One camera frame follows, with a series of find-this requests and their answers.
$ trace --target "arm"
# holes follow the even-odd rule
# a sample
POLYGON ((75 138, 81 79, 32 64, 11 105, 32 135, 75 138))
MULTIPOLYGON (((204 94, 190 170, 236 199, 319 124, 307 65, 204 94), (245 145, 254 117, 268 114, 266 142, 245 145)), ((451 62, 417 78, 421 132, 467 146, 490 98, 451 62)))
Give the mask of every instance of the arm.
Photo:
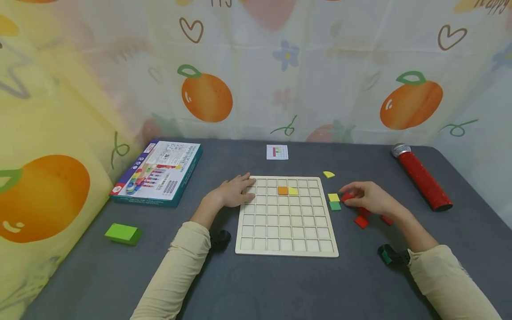
POLYGON ((223 206, 236 207, 254 198, 242 195, 255 179, 249 173, 224 181, 201 201, 189 222, 178 230, 162 263, 148 284, 131 320, 175 319, 192 281, 203 267, 210 250, 209 229, 223 206))
POLYGON ((352 182, 340 189, 346 191, 356 197, 346 205, 395 221, 410 248, 411 275, 443 320, 501 319, 452 251, 439 245, 409 210, 373 182, 352 182))

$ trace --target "child's left hand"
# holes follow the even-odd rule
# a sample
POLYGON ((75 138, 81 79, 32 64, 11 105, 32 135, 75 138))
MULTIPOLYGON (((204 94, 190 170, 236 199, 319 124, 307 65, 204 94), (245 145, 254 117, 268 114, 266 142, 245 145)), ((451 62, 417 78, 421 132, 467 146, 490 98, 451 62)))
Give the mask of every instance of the child's left hand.
POLYGON ((236 176, 231 181, 224 181, 219 187, 212 190, 208 196, 213 196, 221 201, 221 204, 226 207, 238 207, 242 203, 254 199, 254 194, 242 194, 248 186, 253 185, 256 179, 249 179, 250 173, 243 176, 236 176))

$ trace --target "orange square tile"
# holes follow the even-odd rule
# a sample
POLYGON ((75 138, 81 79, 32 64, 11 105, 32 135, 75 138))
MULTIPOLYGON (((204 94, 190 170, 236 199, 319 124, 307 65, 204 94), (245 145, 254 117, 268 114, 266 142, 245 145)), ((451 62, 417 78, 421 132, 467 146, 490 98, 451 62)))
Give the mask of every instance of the orange square tile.
POLYGON ((278 195, 285 196, 288 194, 288 188, 287 187, 278 187, 278 195))

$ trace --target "gray table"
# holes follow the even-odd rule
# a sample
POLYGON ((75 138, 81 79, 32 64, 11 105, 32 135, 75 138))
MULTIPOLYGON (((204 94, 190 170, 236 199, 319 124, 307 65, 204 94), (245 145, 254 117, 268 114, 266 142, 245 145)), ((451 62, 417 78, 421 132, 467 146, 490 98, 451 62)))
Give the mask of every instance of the gray table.
MULTIPOLYGON (((181 224, 201 198, 223 180, 254 175, 320 176, 326 193, 354 180, 373 180, 409 208, 441 243, 448 244, 504 319, 512 318, 512 231, 431 147, 413 152, 453 200, 432 212, 389 146, 288 143, 290 160, 267 161, 266 143, 187 140, 204 154, 176 209, 109 201, 76 247, 28 308, 24 319, 128 319, 181 224), (322 171, 336 177, 325 179, 322 171), (112 223, 139 227, 136 247, 109 242, 112 223)), ((209 255, 194 281, 182 319, 432 319, 438 315, 405 272, 387 268, 376 254, 405 243, 395 226, 378 217, 361 230, 356 213, 331 212, 339 258, 236 255, 238 208, 219 213, 213 230, 233 239, 225 252, 209 255)))

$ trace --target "pattern card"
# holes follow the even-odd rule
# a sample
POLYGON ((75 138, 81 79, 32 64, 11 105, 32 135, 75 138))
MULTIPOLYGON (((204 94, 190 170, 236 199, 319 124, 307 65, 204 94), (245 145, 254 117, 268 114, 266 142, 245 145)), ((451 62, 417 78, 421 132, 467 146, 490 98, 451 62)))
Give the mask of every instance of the pattern card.
POLYGON ((268 144, 267 160, 288 160, 288 146, 284 144, 268 144))

